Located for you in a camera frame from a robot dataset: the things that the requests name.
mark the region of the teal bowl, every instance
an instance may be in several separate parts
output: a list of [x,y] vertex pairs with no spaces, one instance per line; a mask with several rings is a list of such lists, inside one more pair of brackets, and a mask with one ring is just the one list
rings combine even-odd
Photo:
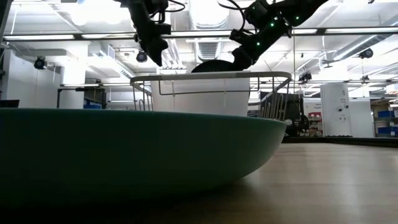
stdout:
[[0,110],[0,205],[73,205],[187,194],[264,165],[286,125],[234,116]]

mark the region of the wire rack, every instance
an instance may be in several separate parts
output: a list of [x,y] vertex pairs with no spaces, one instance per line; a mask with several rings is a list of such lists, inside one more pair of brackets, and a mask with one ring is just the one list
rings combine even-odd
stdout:
[[[172,91],[165,93],[161,89],[162,81],[178,80],[227,80],[236,78],[257,78],[257,86],[248,90],[216,90],[216,91],[184,91],[176,92],[174,86]],[[289,93],[289,83],[292,80],[292,75],[286,72],[217,72],[217,73],[190,73],[190,74],[176,74],[176,75],[148,75],[131,78],[131,86],[133,88],[133,102],[134,109],[140,111],[154,110],[154,102],[152,93],[146,89],[149,86],[148,82],[158,82],[159,95],[173,96],[187,94],[202,94],[202,93],[239,93],[239,92],[260,92],[262,78],[270,78],[267,83],[272,82],[272,91],[257,102],[249,103],[248,106],[258,106],[258,116],[260,118],[277,119],[283,121],[286,114],[287,95]],[[286,89],[286,93],[279,93],[279,90]],[[142,91],[142,99],[136,99],[135,90]]]

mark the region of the fluorescent light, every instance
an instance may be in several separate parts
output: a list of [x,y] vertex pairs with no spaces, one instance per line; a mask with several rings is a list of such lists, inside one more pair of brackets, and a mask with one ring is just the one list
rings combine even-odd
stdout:
[[201,30],[201,31],[176,31],[172,32],[171,35],[168,35],[170,38],[173,37],[187,37],[187,38],[211,38],[211,37],[230,37],[230,30]]
[[108,103],[133,103],[134,100],[110,100],[108,101]]
[[133,103],[134,100],[111,100],[108,103]]
[[130,83],[104,83],[103,86],[131,86]]
[[293,34],[314,34],[317,29],[294,29]]
[[308,95],[309,97],[315,96],[316,94],[319,94],[321,91],[316,91],[315,93],[312,93],[311,95]]
[[62,84],[63,87],[99,87],[100,84]]
[[189,39],[186,40],[186,43],[223,43],[223,42],[231,42],[232,40],[229,39]]
[[134,34],[82,34],[81,37],[84,39],[130,39],[134,38]]
[[327,29],[326,34],[355,34],[355,33],[369,33],[369,32],[397,32],[398,27],[368,27],[368,28],[339,28]]
[[5,40],[74,40],[75,37],[68,35],[8,35]]

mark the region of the black object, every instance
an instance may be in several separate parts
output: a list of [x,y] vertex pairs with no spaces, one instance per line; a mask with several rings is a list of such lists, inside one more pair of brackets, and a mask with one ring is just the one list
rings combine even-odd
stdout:
[[0,108],[18,108],[19,100],[0,100]]
[[[168,46],[161,35],[171,34],[171,25],[164,24],[165,11],[169,6],[168,0],[114,0],[121,2],[122,7],[130,11],[131,19],[137,30],[135,40],[140,43],[143,51],[159,66],[162,66],[162,51]],[[226,67],[239,71],[254,65],[262,55],[280,37],[286,34],[291,37],[293,27],[305,22],[312,14],[328,0],[286,0],[274,4],[268,4],[266,0],[254,1],[244,12],[243,25],[240,30],[234,29],[230,39],[240,43],[241,46],[235,49],[233,67]],[[159,20],[151,20],[159,14]],[[255,34],[244,29],[245,22],[254,26],[258,32]],[[206,63],[201,67],[210,67]]]
[[373,50],[372,50],[372,49],[366,49],[366,50],[362,51],[362,52],[359,54],[359,57],[360,57],[361,59],[364,59],[364,58],[371,58],[371,57],[373,57]]
[[362,76],[361,80],[363,81],[363,83],[366,83],[366,81],[370,80],[368,75],[364,75]]
[[2,40],[4,30],[7,25],[7,18],[11,8],[12,0],[0,1],[0,40]]
[[280,37],[291,37],[292,28],[299,26],[327,0],[287,0],[268,4],[266,0],[257,0],[244,12],[245,19],[259,30],[248,34],[244,30],[233,30],[231,40],[240,43],[232,54],[234,65],[244,70],[254,65],[258,58]]
[[[171,34],[171,25],[164,24],[165,10],[169,6],[167,0],[114,0],[121,7],[129,9],[137,34],[134,37],[143,51],[158,65],[162,66],[162,51],[169,45],[160,36]],[[151,17],[159,14],[159,20]]]
[[147,54],[143,50],[140,50],[137,54],[137,61],[139,63],[144,63],[147,62],[147,60],[148,60]]
[[196,66],[192,73],[196,72],[232,72],[236,71],[236,68],[231,62],[227,62],[224,60],[209,60],[207,62],[203,62],[200,65]]
[[46,70],[48,63],[45,61],[44,56],[37,57],[37,60],[34,63],[34,67],[38,70]]
[[311,72],[306,72],[303,75],[300,75],[298,80],[301,82],[312,80]]
[[397,138],[301,137],[284,138],[282,143],[333,143],[398,148]]

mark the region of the table surface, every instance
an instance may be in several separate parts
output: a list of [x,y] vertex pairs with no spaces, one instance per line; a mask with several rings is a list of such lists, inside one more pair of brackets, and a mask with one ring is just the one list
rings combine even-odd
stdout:
[[259,170],[218,189],[66,213],[95,223],[397,224],[398,150],[283,144]]

